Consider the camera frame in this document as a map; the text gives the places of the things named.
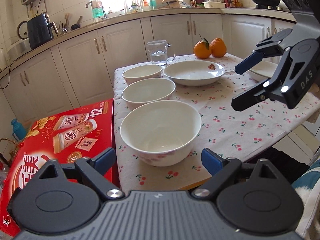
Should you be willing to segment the white bowl pink flowers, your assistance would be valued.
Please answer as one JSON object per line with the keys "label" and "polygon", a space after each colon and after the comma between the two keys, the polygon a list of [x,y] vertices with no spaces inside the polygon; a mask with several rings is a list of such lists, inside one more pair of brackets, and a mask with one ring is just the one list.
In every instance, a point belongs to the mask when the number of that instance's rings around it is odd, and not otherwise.
{"label": "white bowl pink flowers", "polygon": [[120,136],[139,160],[167,167],[189,155],[201,127],[201,115],[194,107],[163,100],[132,110],[121,123]]}
{"label": "white bowl pink flowers", "polygon": [[164,78],[140,80],[128,85],[121,97],[130,110],[146,103],[167,100],[176,89],[173,81]]}
{"label": "white bowl pink flowers", "polygon": [[128,85],[145,79],[161,77],[163,67],[156,64],[148,64],[131,68],[123,72],[122,77]]}

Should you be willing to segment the white plate with fruit print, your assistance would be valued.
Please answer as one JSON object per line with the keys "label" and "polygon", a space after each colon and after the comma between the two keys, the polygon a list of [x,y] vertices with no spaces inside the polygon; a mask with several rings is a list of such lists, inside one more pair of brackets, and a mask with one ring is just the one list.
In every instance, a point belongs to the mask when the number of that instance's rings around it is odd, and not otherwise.
{"label": "white plate with fruit print", "polygon": [[181,61],[168,65],[163,75],[183,86],[201,87],[216,82],[225,74],[225,68],[210,61]]}

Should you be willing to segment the white kitchen cabinets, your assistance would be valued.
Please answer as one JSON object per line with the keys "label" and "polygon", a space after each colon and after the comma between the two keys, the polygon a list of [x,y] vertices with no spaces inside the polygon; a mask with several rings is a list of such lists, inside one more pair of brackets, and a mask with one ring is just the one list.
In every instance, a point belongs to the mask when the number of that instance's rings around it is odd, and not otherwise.
{"label": "white kitchen cabinets", "polygon": [[244,58],[254,45],[294,20],[258,9],[166,10],[119,16],[58,37],[1,71],[1,120],[34,120],[113,97],[114,71],[150,61],[146,45],[166,40],[175,55],[193,53],[201,36],[224,40]]}

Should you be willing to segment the red cardboard drink box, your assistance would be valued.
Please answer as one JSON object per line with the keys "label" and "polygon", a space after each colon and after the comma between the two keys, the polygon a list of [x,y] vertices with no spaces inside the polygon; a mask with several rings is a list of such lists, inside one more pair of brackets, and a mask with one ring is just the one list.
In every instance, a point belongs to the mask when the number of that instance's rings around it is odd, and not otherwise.
{"label": "red cardboard drink box", "polygon": [[19,144],[1,191],[1,233],[16,236],[19,228],[7,212],[16,188],[24,188],[49,159],[72,164],[114,146],[113,100],[97,102],[34,122]]}

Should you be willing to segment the orange fruit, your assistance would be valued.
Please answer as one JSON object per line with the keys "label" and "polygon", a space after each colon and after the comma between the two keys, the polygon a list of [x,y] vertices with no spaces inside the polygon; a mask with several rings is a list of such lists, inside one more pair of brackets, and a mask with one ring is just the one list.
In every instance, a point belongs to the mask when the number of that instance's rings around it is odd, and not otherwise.
{"label": "orange fruit", "polygon": [[214,38],[210,43],[210,51],[213,57],[223,57],[227,53],[227,47],[221,38]]}

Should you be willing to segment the orange with leaf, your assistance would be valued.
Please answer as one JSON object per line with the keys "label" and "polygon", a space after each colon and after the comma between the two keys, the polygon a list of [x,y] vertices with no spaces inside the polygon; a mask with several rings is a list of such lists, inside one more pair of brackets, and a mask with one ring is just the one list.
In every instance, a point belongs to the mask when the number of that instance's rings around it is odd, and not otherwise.
{"label": "orange with leaf", "polygon": [[198,59],[208,59],[211,56],[210,43],[201,35],[199,42],[194,46],[194,55]]}

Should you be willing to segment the white rectangular container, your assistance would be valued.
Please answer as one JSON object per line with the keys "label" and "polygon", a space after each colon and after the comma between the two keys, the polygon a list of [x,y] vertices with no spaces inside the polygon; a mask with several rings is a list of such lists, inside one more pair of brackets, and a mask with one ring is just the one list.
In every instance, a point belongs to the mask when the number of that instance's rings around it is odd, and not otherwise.
{"label": "white rectangular container", "polygon": [[212,2],[212,1],[205,1],[203,2],[205,8],[216,8],[216,9],[225,9],[226,4],[222,2]]}

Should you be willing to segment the teal thermos bottle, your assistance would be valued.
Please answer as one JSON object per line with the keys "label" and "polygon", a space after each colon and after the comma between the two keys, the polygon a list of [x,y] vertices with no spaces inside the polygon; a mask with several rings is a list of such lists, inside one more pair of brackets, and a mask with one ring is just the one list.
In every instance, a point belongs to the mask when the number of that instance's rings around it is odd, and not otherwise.
{"label": "teal thermos bottle", "polygon": [[23,140],[27,135],[27,131],[25,130],[23,125],[20,122],[18,122],[17,119],[13,119],[11,121],[11,125],[12,125],[12,136],[17,141]]}

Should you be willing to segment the clear glass mug with water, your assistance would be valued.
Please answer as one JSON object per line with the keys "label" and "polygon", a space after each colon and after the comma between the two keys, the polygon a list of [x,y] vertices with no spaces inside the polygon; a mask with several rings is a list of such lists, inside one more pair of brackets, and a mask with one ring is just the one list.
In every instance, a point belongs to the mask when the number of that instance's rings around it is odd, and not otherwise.
{"label": "clear glass mug with water", "polygon": [[147,51],[150,55],[152,64],[164,67],[168,62],[174,61],[176,54],[173,57],[168,57],[168,49],[171,44],[166,40],[150,41],[146,44]]}

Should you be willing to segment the wooden cutting board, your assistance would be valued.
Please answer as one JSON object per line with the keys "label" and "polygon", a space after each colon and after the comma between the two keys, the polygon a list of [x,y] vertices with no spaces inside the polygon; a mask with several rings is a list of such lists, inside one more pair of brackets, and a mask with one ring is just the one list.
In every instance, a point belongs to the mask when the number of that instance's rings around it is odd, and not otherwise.
{"label": "wooden cutting board", "polygon": [[156,0],[156,8],[180,8],[179,0]]}

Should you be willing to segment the black air fryer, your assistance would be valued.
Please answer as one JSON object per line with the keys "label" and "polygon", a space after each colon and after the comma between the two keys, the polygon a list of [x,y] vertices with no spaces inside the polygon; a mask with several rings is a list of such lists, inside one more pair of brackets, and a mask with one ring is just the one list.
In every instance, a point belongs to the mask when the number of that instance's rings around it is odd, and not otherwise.
{"label": "black air fryer", "polygon": [[28,38],[31,50],[51,41],[53,31],[58,34],[55,22],[50,22],[49,15],[41,13],[27,23]]}

